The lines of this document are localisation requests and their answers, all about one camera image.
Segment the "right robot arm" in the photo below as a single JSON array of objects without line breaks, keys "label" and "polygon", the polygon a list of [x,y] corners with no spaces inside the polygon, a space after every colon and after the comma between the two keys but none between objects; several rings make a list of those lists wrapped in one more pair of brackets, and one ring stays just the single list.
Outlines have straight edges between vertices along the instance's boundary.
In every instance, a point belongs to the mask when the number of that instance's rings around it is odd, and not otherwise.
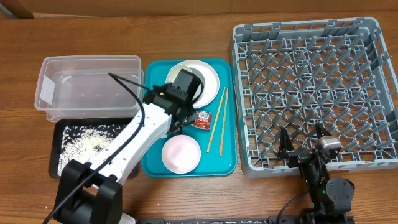
[{"label": "right robot arm", "polygon": [[295,150],[286,128],[280,132],[279,159],[287,159],[290,168],[297,167],[307,190],[287,202],[275,220],[282,223],[285,209],[298,199],[309,195],[312,208],[304,208],[295,218],[297,223],[354,223],[353,217],[347,217],[351,211],[351,201],[355,186],[348,179],[331,178],[326,164],[337,157],[341,142],[329,133],[320,123],[315,125],[317,145],[311,151]]}]

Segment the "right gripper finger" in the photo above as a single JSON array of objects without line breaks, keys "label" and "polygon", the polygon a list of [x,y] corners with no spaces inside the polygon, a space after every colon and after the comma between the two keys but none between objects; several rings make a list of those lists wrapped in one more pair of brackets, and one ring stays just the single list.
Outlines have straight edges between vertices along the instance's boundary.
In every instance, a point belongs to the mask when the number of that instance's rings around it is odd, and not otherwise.
[{"label": "right gripper finger", "polygon": [[315,131],[316,131],[318,139],[325,137],[325,136],[331,136],[331,133],[328,132],[321,123],[315,124]]},{"label": "right gripper finger", "polygon": [[289,138],[287,129],[285,127],[282,127],[280,130],[281,132],[280,132],[279,152],[293,151],[294,147],[292,141]]}]

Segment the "white paper cup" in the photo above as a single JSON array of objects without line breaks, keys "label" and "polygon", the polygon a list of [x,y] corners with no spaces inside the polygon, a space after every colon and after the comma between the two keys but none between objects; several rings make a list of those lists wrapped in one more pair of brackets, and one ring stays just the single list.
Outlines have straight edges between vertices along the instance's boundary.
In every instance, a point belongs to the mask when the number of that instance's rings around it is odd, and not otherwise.
[{"label": "white paper cup", "polygon": [[170,69],[167,75],[167,81],[174,82],[174,80],[176,79],[181,70],[186,70],[188,72],[191,72],[191,69],[186,65],[175,65]]}]

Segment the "red snack wrapper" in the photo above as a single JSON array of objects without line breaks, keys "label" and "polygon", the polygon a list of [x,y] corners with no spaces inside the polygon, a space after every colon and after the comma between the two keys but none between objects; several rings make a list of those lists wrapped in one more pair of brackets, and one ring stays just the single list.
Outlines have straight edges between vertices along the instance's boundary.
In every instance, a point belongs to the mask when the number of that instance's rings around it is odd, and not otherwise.
[{"label": "red snack wrapper", "polygon": [[210,130],[212,115],[210,111],[196,111],[197,119],[191,124],[191,126],[202,129]]}]

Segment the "pink bowl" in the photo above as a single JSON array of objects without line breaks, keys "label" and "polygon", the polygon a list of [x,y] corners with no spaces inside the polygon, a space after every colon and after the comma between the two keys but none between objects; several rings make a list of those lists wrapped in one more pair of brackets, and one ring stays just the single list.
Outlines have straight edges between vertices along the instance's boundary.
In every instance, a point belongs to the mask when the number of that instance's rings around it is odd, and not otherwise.
[{"label": "pink bowl", "polygon": [[196,140],[178,135],[166,141],[162,148],[162,162],[174,174],[193,171],[201,160],[201,148]]}]

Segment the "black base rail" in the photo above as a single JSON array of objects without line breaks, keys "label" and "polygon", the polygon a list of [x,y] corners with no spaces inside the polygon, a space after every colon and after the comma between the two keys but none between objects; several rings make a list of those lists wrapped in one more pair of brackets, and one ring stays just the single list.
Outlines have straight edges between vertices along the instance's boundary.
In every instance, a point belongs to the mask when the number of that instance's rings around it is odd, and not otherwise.
[{"label": "black base rail", "polygon": [[138,224],[276,224],[276,216],[267,218],[230,218],[199,220],[164,220],[163,218],[140,219]]}]

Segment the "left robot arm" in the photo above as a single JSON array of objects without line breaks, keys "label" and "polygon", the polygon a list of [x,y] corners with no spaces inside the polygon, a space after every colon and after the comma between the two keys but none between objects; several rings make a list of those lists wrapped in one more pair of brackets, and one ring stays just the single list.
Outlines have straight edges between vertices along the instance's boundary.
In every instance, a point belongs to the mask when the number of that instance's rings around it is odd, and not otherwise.
[{"label": "left robot arm", "polygon": [[123,185],[158,139],[197,118],[193,104],[204,84],[194,73],[179,71],[175,80],[147,89],[139,111],[102,151],[64,167],[54,209],[44,220],[60,223],[136,223],[123,212]]}]

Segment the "teal serving tray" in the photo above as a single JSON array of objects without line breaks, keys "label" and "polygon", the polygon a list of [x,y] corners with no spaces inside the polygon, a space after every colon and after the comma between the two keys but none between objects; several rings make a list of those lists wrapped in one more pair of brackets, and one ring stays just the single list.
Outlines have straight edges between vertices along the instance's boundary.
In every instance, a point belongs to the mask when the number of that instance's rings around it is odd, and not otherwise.
[{"label": "teal serving tray", "polygon": [[[170,134],[166,138],[160,138],[158,141],[156,141],[141,159],[143,171],[151,177],[224,176],[232,173],[237,166],[237,131],[231,67],[222,59],[203,59],[202,61],[211,65],[215,69],[215,72],[218,74],[220,80],[220,90],[215,99],[209,105],[206,105],[199,110],[209,111],[211,112],[213,118],[215,118],[223,89],[228,89],[228,103],[224,126],[222,155],[219,156],[221,132],[224,124],[224,102],[220,109],[220,114],[209,153],[207,153],[206,150],[208,148],[208,143],[214,125],[213,120],[210,130],[198,129],[192,125],[183,128],[182,134],[192,137],[194,140],[196,140],[201,148],[201,159],[196,168],[187,174],[175,174],[166,168],[162,161],[162,148],[167,140],[176,136]],[[164,84],[169,70],[180,62],[183,62],[183,60],[158,60],[152,62],[146,70],[146,87],[152,88],[153,85]]]}]

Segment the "clear plastic bin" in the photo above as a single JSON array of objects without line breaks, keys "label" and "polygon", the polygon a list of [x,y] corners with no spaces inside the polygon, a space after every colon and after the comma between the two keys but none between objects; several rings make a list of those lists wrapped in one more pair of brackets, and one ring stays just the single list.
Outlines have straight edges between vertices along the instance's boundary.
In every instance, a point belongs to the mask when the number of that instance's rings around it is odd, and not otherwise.
[{"label": "clear plastic bin", "polygon": [[44,59],[34,106],[50,122],[125,118],[139,110],[144,72],[136,55],[69,55]]}]

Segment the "grey dishwasher rack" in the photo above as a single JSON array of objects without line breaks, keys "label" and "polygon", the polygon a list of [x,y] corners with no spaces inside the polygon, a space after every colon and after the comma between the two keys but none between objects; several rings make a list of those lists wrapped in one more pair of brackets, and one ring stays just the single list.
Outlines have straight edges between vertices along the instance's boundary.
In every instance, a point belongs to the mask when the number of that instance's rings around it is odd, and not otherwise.
[{"label": "grey dishwasher rack", "polygon": [[343,146],[330,170],[397,167],[397,77],[376,19],[240,24],[230,52],[244,175],[298,174],[277,157],[280,130],[310,150],[317,123]]}]

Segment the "pile of rice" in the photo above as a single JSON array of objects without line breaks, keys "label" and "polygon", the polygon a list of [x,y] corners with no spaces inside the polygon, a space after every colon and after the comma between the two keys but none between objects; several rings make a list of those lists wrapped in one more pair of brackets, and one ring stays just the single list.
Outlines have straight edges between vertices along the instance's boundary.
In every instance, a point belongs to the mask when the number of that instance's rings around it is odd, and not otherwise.
[{"label": "pile of rice", "polygon": [[126,127],[125,124],[66,126],[62,129],[60,157],[57,174],[72,159],[84,164],[90,157],[102,151]]}]

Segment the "right wooden chopstick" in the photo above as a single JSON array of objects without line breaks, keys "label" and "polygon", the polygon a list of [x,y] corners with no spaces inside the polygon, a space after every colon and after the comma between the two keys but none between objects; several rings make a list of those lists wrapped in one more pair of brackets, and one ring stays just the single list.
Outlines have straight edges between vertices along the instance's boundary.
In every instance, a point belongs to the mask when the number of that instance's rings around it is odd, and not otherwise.
[{"label": "right wooden chopstick", "polygon": [[222,125],[222,130],[221,130],[221,141],[220,141],[220,152],[219,152],[220,157],[222,157],[222,155],[223,155],[224,131],[225,131],[226,113],[227,113],[227,107],[228,107],[228,93],[229,93],[229,88],[226,89],[225,101],[224,101],[223,125]]}]

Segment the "wooden chopstick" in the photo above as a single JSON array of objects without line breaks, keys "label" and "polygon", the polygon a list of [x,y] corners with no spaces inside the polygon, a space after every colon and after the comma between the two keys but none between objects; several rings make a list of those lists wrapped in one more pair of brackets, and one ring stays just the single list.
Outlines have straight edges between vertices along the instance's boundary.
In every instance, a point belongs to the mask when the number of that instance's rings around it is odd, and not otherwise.
[{"label": "wooden chopstick", "polygon": [[219,115],[220,115],[221,106],[223,104],[223,98],[224,98],[225,91],[226,91],[226,88],[223,89],[223,92],[222,92],[222,95],[221,95],[221,99],[220,99],[220,102],[219,102],[219,105],[218,105],[218,110],[217,110],[217,113],[216,113],[213,129],[212,129],[210,140],[209,140],[209,144],[208,144],[208,147],[207,147],[207,150],[206,150],[207,153],[209,153],[210,149],[211,149],[211,144],[213,142],[213,137],[214,137],[214,134],[215,134],[216,125],[217,125],[218,118],[219,118]]},{"label": "wooden chopstick", "polygon": [[223,125],[222,125],[222,130],[221,130],[221,141],[220,141],[220,152],[219,152],[220,157],[222,157],[222,155],[223,155],[224,131],[225,131],[226,113],[227,113],[227,107],[228,107],[228,93],[229,93],[229,88],[226,89],[225,101],[224,101]]}]

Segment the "white round plate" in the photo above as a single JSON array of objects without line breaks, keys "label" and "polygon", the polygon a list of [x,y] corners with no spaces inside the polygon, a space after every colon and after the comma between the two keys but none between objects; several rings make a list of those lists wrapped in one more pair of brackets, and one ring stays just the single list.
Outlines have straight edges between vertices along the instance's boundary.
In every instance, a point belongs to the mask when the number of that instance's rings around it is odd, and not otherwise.
[{"label": "white round plate", "polygon": [[215,69],[201,60],[184,60],[178,65],[186,65],[204,84],[204,90],[198,101],[193,104],[195,109],[209,105],[217,96],[220,89],[220,80]]}]

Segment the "black plastic tray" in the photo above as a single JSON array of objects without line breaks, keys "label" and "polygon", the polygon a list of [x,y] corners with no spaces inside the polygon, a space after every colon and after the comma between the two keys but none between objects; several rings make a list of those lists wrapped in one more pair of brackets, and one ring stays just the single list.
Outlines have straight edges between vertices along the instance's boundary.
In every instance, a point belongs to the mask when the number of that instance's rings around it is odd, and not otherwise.
[{"label": "black plastic tray", "polygon": [[56,123],[52,150],[50,153],[50,162],[48,173],[53,178],[59,178],[57,174],[58,159],[60,157],[60,143],[62,140],[62,129],[66,126],[87,126],[87,125],[111,125],[111,124],[125,124],[127,125],[132,119],[131,118],[93,118],[93,119],[63,119]]}]

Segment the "left wooden chopstick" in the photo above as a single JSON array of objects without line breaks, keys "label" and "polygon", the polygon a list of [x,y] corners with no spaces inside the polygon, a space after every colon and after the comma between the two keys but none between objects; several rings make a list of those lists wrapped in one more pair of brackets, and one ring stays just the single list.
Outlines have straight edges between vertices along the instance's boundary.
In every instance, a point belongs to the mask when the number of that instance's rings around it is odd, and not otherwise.
[{"label": "left wooden chopstick", "polygon": [[221,99],[220,99],[220,102],[219,102],[219,105],[218,105],[218,110],[217,110],[217,113],[216,113],[213,129],[212,129],[210,140],[209,140],[209,144],[208,144],[208,147],[207,147],[207,150],[206,150],[207,153],[209,153],[210,149],[211,149],[211,144],[213,142],[213,137],[214,137],[214,134],[215,134],[216,125],[217,125],[218,118],[219,118],[219,115],[220,115],[221,106],[223,104],[223,98],[224,98],[225,91],[226,91],[226,88],[223,89],[223,92],[222,92],[222,95],[221,95]]}]

